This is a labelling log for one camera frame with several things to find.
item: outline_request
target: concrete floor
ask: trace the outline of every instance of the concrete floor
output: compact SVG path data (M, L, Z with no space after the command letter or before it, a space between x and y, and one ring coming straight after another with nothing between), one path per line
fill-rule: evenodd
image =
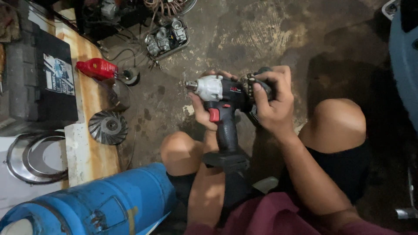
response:
M160 61L162 71L150 71L147 60L138 58L142 77L132 90L139 115L134 105L124 113L130 130L121 146L123 161L131 153L135 127L132 167L161 161L159 146L170 133L182 130L202 139L204 129L194 120L184 81L208 69L242 75L285 64L292 71L296 130L324 99L350 98L362 107L375 156L369 187L357 205L361 216L397 231L416 230L413 221L399 221L395 214L395 208L408 206L405 162L415 133L402 124L407 114L389 70L390 22L380 13L385 2L198 0L184 16L191 38L187 49ZM113 37L104 44L111 56L127 47ZM240 146L253 156L250 181L278 177L283 163L274 140L244 115L239 119Z

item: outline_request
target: wooden board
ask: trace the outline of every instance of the wooden board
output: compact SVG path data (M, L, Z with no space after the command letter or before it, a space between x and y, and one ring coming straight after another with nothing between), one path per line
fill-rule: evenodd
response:
M73 9L60 12L74 19ZM77 61L101 58L99 49L63 23L55 23L56 36L70 44L73 68ZM106 100L99 96L98 84L73 69L79 121L65 127L69 185L76 186L120 172L116 146L104 145L91 138L89 119L102 110Z

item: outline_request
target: toolbox sticker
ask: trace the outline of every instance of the toolbox sticker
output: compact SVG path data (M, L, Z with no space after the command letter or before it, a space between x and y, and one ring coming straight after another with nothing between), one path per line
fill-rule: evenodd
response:
M45 54L43 54L43 64L48 90L75 95L73 68L70 64Z

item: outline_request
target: person's left hand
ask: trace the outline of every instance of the person's left hand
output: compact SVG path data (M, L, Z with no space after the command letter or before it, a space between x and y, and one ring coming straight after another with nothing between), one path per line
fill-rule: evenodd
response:
M200 77L209 76L209 75L220 75L224 78L229 78L232 80L238 80L238 77L235 75L231 75L228 72L225 71L218 71L215 72L214 70L209 70L204 72ZM189 92L188 96L191 99L191 104L194 108L194 115L196 118L196 121L206 127L207 130L216 131L218 129L218 126L215 123L212 123L209 121L210 114L208 111L203 108L203 100L200 99L200 97L193 92Z

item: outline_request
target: impact wrench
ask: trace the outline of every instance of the impact wrench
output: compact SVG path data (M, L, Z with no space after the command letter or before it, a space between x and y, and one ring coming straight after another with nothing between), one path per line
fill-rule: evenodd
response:
M272 71L263 67L258 72L247 74L239 81L232 81L220 75L209 75L187 81L185 86L203 100L203 107L210 114L209 120L216 123L216 140L219 152L210 152L203 155L202 161L207 167L222 167L226 174L244 171L249 167L247 155L238 146L237 127L235 123L235 110L239 109L249 115L255 104L252 86L259 83L266 91L269 101L275 96L272 87L254 78L255 75L265 71Z

